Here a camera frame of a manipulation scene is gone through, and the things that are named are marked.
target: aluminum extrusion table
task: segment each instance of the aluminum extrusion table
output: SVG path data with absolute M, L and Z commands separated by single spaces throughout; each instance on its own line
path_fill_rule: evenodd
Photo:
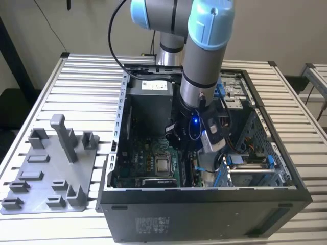
M 152 64 L 151 57 L 120 57 L 123 63 Z M 276 66 L 225 60 L 223 68 L 245 69 L 270 114 L 313 203 L 268 240 L 199 241 L 182 244 L 327 244 L 327 135 Z M 70 54 L 60 58 L 17 138 L 0 165 L 0 200 L 7 196 L 30 145 L 33 127 L 49 135 L 53 114 L 64 114 L 77 135 L 92 130 L 100 144 L 87 209 L 76 213 L 0 214 L 0 241 L 9 244 L 113 244 L 104 215 L 96 213 L 102 167 L 110 152 L 122 70 L 111 56 Z

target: cable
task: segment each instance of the cable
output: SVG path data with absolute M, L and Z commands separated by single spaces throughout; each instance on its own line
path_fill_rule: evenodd
M 62 45 L 63 48 L 65 49 L 65 51 L 67 52 L 67 49 L 66 49 L 65 45 L 63 45 L 62 41 L 60 40 L 60 38 L 58 37 L 58 35 L 56 34 L 56 32 L 52 29 L 52 27 L 51 27 L 51 25 L 50 25 L 50 22 L 48 21 L 48 18 L 47 18 L 47 17 L 45 16 L 45 14 L 43 13 L 43 11 L 42 11 L 40 5 L 37 3 L 36 0 L 33 0 L 33 1 L 35 2 L 36 6 L 39 8 L 39 10 L 41 11 L 42 15 L 44 16 L 45 20 L 47 21 L 47 23 L 48 23 L 48 25 L 49 25 L 51 31 L 53 32 L 53 34 L 55 34 L 55 36 L 57 37 L 57 39 L 59 40 L 59 42 L 61 43 L 61 45 Z
M 116 17 L 119 9 L 122 7 L 122 5 L 126 2 L 126 0 L 121 0 L 120 3 L 118 4 L 118 6 L 115 8 L 115 10 L 113 11 L 113 14 L 111 16 L 110 19 L 110 23 L 109 23 L 109 28 L 108 28 L 108 44 L 109 44 L 109 49 L 111 52 L 111 55 L 113 56 L 114 60 L 117 62 L 117 64 L 121 67 L 121 69 L 126 72 L 130 77 L 135 78 L 135 79 L 140 79 L 140 80 L 145 80 L 145 81 L 154 81 L 154 80 L 164 80 L 164 81 L 168 81 L 168 82 L 172 82 L 173 78 L 171 76 L 169 76 L 169 78 L 164 77 L 164 76 L 151 76 L 151 77 L 141 77 L 141 76 L 135 76 L 133 75 L 129 70 L 127 70 L 122 64 L 121 62 L 118 60 L 117 56 L 114 54 L 114 51 L 112 49 L 111 46 L 111 29 L 112 29 L 112 24 L 113 24 L 113 20 Z
M 244 154 L 248 149 L 249 149 L 249 147 L 247 147 L 247 148 L 242 152 L 242 154 Z
M 224 100 L 224 97 L 223 95 L 221 94 L 221 91 L 220 89 L 217 89 L 218 93 L 219 93 L 219 97 L 220 97 L 220 100 L 222 101 L 222 103 L 224 104 L 224 107 L 225 107 L 225 110 L 227 112 L 227 116 L 229 118 L 229 128 L 231 129 L 231 126 L 232 126 L 232 121 L 231 121 L 231 114 L 230 114 L 230 111 L 229 111 L 229 108 L 226 104 L 226 101 Z
M 228 144 L 228 146 L 233 150 L 233 151 L 235 151 L 237 154 L 242 154 L 241 152 L 239 152 L 238 150 L 236 150 L 236 148 L 233 146 L 233 144 L 231 143 L 231 141 L 230 141 L 230 138 L 227 138 L 227 144 Z
M 223 155 L 224 155 L 224 153 L 219 154 L 219 152 L 216 154 L 216 156 L 214 158 L 214 169 L 218 169 L 219 168 L 220 159 L 221 159 L 221 157 Z
M 210 174 L 214 174 L 216 172 L 216 171 L 209 171 L 209 170 L 206 170 L 203 167 L 198 167 L 198 166 L 195 166 L 194 169 L 197 170 L 197 171 L 200 171 L 200 172 L 207 172 L 207 173 L 210 173 Z
M 309 95 L 308 95 L 308 97 L 307 97 L 307 100 L 306 100 L 305 105 L 307 105 L 307 102 L 308 102 L 308 100 L 309 100 L 309 97 L 310 97 L 310 95 L 311 95 L 311 93 L 312 93 L 312 91 L 313 91 L 314 88 L 315 88 L 315 86 L 312 86 L 312 89 L 311 89 L 310 92 L 309 92 Z
M 154 37 L 155 37 L 155 31 L 153 31 L 152 42 L 150 47 L 150 55 L 154 54 Z
M 319 115 L 317 117 L 317 121 L 319 121 L 321 119 L 322 113 L 323 113 L 323 110 L 320 111 L 320 113 L 319 113 Z

